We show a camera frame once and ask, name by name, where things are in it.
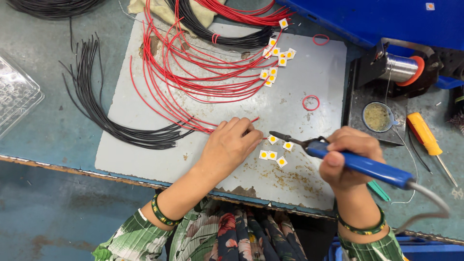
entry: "led chip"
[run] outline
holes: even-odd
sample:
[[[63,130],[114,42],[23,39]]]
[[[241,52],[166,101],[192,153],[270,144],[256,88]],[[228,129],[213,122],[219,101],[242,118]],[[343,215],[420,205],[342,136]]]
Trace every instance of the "led chip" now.
[[[259,158],[260,158],[260,159],[265,159],[265,160],[267,160],[267,157],[268,157],[268,152],[267,152],[267,151],[265,151],[265,150],[260,150],[260,151],[259,151]]]
[[[269,49],[265,48],[264,51],[263,51],[263,57],[264,58],[269,58],[269,57],[271,57],[271,55],[272,55],[271,51]]]
[[[270,82],[270,81],[265,81],[264,86],[272,87],[272,82]]]
[[[278,56],[280,53],[280,48],[279,47],[274,47],[272,50],[272,56]]]
[[[277,75],[277,67],[269,68],[269,74],[276,76]]]
[[[271,47],[271,48],[273,46],[275,47],[276,43],[277,43],[277,39],[269,38],[269,43],[268,43],[269,47]]]
[[[287,57],[281,58],[279,57],[279,66],[287,66]]]
[[[283,156],[280,157],[276,161],[277,161],[277,164],[279,164],[279,167],[283,167],[283,166],[287,165],[287,163],[288,163]]]
[[[287,19],[285,19],[285,18],[280,20],[279,24],[280,24],[281,29],[287,28],[289,26],[289,23],[287,22]]]
[[[289,52],[292,52],[292,57],[295,56],[295,54],[296,54],[296,51],[295,51],[295,50],[293,50],[292,48],[289,48],[288,51],[289,51]]]
[[[291,151],[291,148],[293,148],[293,142],[285,142],[282,148]]]
[[[425,3],[425,9],[428,11],[433,11],[435,10],[435,4],[434,3]]]
[[[295,53],[296,53],[295,50],[293,50],[292,48],[289,48],[289,50],[285,52],[287,60],[293,59],[293,57],[295,56]]]
[[[270,159],[270,160],[277,160],[277,152],[275,152],[275,151],[268,151],[268,153],[267,153],[267,159]]]
[[[275,83],[275,82],[276,82],[276,78],[277,78],[277,76],[270,75],[269,78],[267,78],[267,80],[270,81],[270,82],[272,82],[272,83]]]
[[[267,140],[272,144],[274,145],[274,143],[276,143],[279,139],[277,137],[274,137],[274,136],[269,136],[267,137]]]
[[[269,70],[261,70],[261,74],[259,75],[259,78],[266,80],[269,76]]]

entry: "bundle of black wires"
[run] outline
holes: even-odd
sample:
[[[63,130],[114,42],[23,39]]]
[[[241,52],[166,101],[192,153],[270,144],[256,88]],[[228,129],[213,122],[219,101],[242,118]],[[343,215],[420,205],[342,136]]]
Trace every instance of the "bundle of black wires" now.
[[[46,20],[65,19],[90,11],[105,0],[6,0],[14,9]]]
[[[169,125],[168,127],[159,130],[137,130],[119,125],[110,120],[102,107],[102,88],[103,88],[103,66],[102,58],[100,54],[100,39],[97,33],[95,33],[96,39],[92,35],[92,39],[87,42],[82,40],[82,47],[80,52],[78,51],[78,44],[76,44],[76,70],[74,71],[72,65],[67,68],[61,61],[61,65],[68,71],[72,77],[72,83],[74,85],[74,91],[80,104],[87,112],[85,113],[81,109],[75,99],[72,97],[66,78],[63,75],[64,85],[68,91],[69,97],[74,105],[83,113],[87,118],[96,123],[104,131],[111,134],[113,137],[127,142],[129,144],[139,146],[151,150],[165,150],[176,146],[176,140],[181,139],[188,134],[192,133],[193,130],[189,130],[183,134],[179,130],[181,126],[177,124]],[[98,60],[100,62],[100,91],[99,98],[94,95],[91,78],[92,78],[92,66],[95,58],[95,54],[98,52]]]
[[[176,0],[165,0],[171,10],[175,13]],[[215,43],[231,46],[236,48],[253,49],[264,47],[269,43],[269,38],[273,37],[274,30],[271,26],[266,26],[256,33],[249,34],[244,37],[224,37],[217,36],[204,27],[193,13],[190,6],[190,0],[179,0],[179,18],[185,27],[194,32],[200,38],[213,41]]]

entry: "clear plastic tray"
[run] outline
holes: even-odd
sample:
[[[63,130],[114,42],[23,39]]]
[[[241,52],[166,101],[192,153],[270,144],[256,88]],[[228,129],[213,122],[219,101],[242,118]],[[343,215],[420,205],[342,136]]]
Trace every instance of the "clear plastic tray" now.
[[[39,85],[0,49],[0,139],[44,97]]]

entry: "yellow screwdriver handle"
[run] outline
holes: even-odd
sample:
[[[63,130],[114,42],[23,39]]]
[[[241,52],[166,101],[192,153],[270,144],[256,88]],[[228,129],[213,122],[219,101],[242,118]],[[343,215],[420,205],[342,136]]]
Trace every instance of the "yellow screwdriver handle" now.
[[[419,142],[425,146],[429,155],[436,156],[443,152],[438,146],[437,140],[430,131],[429,126],[427,126],[427,123],[425,123],[418,112],[409,114],[406,121]]]

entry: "blue plastic bin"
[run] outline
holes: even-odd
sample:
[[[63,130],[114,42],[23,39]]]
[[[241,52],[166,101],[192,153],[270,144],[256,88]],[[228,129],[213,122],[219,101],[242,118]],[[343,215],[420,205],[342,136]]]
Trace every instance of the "blue plastic bin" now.
[[[411,261],[464,260],[464,246],[428,241],[417,237],[396,238],[405,257]],[[342,248],[335,237],[324,261],[342,261]]]
[[[276,0],[365,49],[382,37],[464,50],[463,0]],[[435,10],[427,10],[431,2]],[[407,56],[395,50],[394,54]],[[440,77],[435,85],[463,85]]]

